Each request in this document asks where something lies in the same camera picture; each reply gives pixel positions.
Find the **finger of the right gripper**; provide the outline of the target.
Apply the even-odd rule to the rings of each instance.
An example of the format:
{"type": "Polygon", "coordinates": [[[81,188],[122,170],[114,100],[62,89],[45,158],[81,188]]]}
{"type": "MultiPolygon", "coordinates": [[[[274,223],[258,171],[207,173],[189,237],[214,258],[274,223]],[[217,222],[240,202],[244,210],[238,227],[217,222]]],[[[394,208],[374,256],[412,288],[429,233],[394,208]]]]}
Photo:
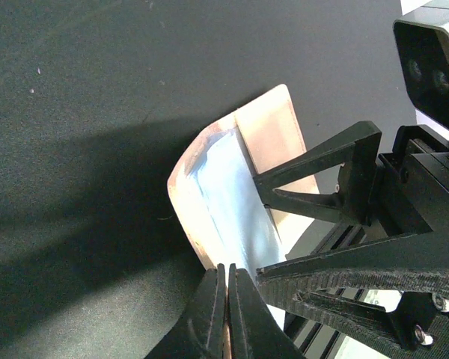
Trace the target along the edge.
{"type": "Polygon", "coordinates": [[[382,132],[359,121],[254,177],[268,209],[332,223],[364,224],[382,132]]]}
{"type": "Polygon", "coordinates": [[[449,230],[366,242],[267,266],[264,301],[378,352],[449,352],[449,230]],[[397,290],[396,310],[328,289],[397,290]]]}

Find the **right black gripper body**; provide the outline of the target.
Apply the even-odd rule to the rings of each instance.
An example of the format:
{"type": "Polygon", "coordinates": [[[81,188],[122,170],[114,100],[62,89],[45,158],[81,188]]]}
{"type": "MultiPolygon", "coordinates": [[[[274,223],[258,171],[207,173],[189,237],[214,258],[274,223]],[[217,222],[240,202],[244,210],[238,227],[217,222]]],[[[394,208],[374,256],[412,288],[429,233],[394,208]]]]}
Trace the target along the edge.
{"type": "Polygon", "coordinates": [[[426,125],[401,126],[378,156],[370,238],[449,229],[449,141],[426,125]]]}

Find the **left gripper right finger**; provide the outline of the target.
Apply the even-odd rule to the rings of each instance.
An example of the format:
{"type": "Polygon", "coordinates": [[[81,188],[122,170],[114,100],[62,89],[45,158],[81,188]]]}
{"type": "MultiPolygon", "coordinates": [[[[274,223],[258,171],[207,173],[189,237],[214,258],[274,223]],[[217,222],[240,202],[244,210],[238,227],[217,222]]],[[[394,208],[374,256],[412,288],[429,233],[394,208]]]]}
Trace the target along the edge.
{"type": "Polygon", "coordinates": [[[233,263],[228,278],[228,326],[232,358],[302,358],[279,328],[245,269],[233,263]]]}

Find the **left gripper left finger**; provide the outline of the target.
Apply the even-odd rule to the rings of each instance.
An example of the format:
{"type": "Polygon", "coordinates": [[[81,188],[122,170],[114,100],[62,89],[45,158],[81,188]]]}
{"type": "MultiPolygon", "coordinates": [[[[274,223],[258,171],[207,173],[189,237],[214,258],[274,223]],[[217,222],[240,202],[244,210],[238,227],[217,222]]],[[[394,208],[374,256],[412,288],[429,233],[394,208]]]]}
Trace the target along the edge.
{"type": "Polygon", "coordinates": [[[227,290],[225,267],[208,269],[173,328],[148,358],[222,358],[227,290]]]}

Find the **blue credit card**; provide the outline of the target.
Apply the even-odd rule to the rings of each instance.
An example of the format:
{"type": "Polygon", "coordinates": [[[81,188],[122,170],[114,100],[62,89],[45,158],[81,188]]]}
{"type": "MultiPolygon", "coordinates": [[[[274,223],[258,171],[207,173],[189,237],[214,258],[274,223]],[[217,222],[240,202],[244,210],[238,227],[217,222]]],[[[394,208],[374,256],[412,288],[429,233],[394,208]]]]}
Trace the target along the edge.
{"type": "Polygon", "coordinates": [[[218,235],[218,262],[226,269],[234,263],[254,276],[258,268],[280,263],[285,256],[249,165],[244,140],[232,129],[211,136],[188,178],[218,235]]]}

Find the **beige card holder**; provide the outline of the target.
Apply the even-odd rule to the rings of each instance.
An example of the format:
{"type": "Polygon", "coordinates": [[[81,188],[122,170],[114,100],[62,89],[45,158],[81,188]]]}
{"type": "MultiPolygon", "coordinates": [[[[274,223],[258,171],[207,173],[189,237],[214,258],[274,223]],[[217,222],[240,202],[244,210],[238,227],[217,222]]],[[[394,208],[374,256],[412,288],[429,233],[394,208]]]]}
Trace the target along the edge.
{"type": "Polygon", "coordinates": [[[250,168],[261,174],[305,153],[306,146],[290,93],[281,84],[201,130],[171,172],[168,196],[177,218],[206,269],[230,262],[204,199],[189,175],[213,135],[236,130],[242,136],[250,168]]]}

